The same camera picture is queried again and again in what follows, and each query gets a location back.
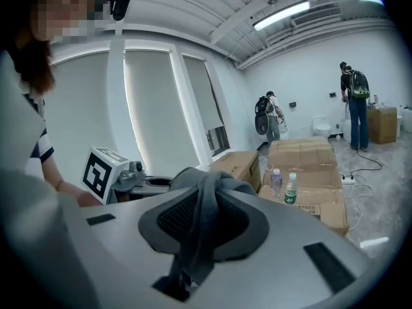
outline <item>striped shirt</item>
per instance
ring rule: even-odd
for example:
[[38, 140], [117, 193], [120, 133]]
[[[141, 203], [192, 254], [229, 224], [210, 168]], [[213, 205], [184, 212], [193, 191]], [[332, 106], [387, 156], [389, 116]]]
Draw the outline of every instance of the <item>striped shirt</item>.
[[[32, 91], [24, 90], [23, 87], [23, 96], [34, 108], [34, 110], [44, 118], [44, 100], [42, 98], [36, 98]], [[26, 174], [37, 176], [41, 179], [44, 179], [43, 171], [41, 165], [53, 154], [54, 148], [50, 143], [49, 136], [47, 134], [47, 129], [44, 128], [39, 141], [34, 147], [33, 153], [30, 156], [27, 165], [26, 165]]]

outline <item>green bottle label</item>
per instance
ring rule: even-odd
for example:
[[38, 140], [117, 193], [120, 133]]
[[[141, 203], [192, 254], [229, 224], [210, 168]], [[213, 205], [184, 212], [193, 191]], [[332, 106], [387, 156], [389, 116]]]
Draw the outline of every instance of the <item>green bottle label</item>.
[[294, 196], [288, 196], [287, 194], [285, 194], [285, 203], [287, 203], [288, 205], [294, 204], [296, 201], [296, 195]]

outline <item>plastic water bottle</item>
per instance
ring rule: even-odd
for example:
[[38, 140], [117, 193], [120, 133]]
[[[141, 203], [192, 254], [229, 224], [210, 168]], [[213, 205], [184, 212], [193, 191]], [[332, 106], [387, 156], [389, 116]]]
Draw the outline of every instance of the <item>plastic water bottle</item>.
[[286, 191], [285, 191], [285, 203], [291, 205], [294, 204], [296, 201], [296, 174], [295, 173], [290, 173], [289, 174], [289, 182], [288, 185], [286, 186]]
[[270, 187], [272, 188], [272, 194], [275, 201], [279, 201], [282, 188], [282, 174], [279, 169], [274, 169], [270, 175]]

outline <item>white marker cube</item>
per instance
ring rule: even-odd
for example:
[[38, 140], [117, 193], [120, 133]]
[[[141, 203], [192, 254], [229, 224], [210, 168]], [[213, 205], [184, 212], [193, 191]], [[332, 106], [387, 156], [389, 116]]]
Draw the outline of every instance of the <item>white marker cube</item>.
[[110, 187], [122, 171], [129, 169], [129, 160], [111, 149], [91, 147], [82, 175], [82, 184], [104, 205], [108, 202]]

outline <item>air vent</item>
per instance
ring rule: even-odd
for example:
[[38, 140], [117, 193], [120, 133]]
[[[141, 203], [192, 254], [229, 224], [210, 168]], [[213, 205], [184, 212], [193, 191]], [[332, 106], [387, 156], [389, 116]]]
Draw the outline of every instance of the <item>air vent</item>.
[[295, 27], [300, 27], [310, 23], [316, 23], [319, 20], [325, 20], [331, 17], [341, 15], [341, 9], [335, 5], [326, 5], [311, 9], [309, 12], [300, 14], [299, 16], [292, 18], [292, 24]]

